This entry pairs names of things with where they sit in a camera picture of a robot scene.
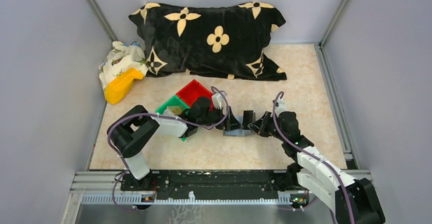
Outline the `red plastic bin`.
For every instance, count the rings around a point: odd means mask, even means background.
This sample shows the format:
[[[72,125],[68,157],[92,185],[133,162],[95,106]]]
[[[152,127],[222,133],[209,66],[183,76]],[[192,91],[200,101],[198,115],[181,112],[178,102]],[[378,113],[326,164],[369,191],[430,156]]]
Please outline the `red plastic bin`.
[[[213,93],[210,90],[195,79],[176,93],[176,96],[189,107],[191,107],[198,98],[206,97],[211,99],[212,95]]]

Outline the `green plastic bin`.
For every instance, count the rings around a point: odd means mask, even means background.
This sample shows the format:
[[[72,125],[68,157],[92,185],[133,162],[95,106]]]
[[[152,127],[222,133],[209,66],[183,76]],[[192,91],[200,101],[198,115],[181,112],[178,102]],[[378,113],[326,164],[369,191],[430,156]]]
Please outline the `green plastic bin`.
[[[168,117],[179,117],[181,113],[189,109],[189,106],[183,102],[178,96],[174,95],[167,102],[165,102],[161,107],[156,110],[156,113]],[[156,134],[172,135],[185,141],[186,138],[183,137],[187,130],[187,125],[182,124],[180,121],[164,119],[156,117],[155,120],[160,124],[157,129]]]

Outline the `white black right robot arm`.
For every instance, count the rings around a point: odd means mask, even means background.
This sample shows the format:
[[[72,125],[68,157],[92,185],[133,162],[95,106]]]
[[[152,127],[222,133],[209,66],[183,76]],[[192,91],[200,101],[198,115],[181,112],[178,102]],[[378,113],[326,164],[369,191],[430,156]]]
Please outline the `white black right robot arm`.
[[[285,154],[294,160],[287,168],[287,184],[312,191],[327,205],[337,223],[385,223],[386,218],[373,183],[358,179],[334,166],[301,134],[296,113],[265,112],[248,128],[262,137],[282,141]]]

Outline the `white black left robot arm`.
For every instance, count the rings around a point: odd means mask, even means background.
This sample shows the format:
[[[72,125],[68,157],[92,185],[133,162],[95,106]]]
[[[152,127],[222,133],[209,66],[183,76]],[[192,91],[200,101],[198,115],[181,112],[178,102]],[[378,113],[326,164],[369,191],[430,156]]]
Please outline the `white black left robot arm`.
[[[256,116],[252,110],[245,110],[241,119],[234,116],[227,107],[223,112],[221,103],[216,105],[207,97],[199,97],[190,108],[179,115],[164,111],[151,114],[142,105],[133,107],[107,130],[109,144],[117,151],[125,163],[126,170],[133,176],[133,184],[140,190],[147,190],[153,183],[150,167],[142,154],[144,146],[155,134],[187,138],[195,134],[199,127],[210,127],[226,133],[243,134],[249,131]]]

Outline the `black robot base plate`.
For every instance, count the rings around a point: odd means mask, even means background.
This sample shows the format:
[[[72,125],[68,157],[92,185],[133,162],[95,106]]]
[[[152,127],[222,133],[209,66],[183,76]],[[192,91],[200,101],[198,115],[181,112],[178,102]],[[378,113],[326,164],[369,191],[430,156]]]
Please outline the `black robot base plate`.
[[[246,204],[269,201],[301,211],[317,201],[291,185],[286,170],[152,170],[144,179],[129,173],[115,176],[122,191],[143,191],[142,203]]]

